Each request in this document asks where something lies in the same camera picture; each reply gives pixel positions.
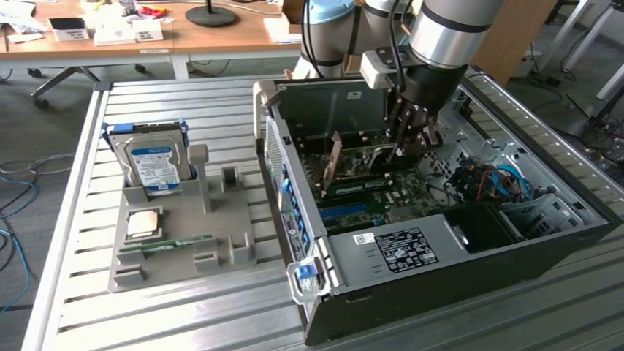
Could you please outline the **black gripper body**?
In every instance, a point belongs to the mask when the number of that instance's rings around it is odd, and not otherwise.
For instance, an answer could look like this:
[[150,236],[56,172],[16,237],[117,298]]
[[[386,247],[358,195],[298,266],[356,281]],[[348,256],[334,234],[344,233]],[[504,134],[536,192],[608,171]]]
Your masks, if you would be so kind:
[[468,64],[452,69],[428,64],[409,67],[398,94],[414,106],[424,108],[428,116],[436,116],[457,89],[468,67]]

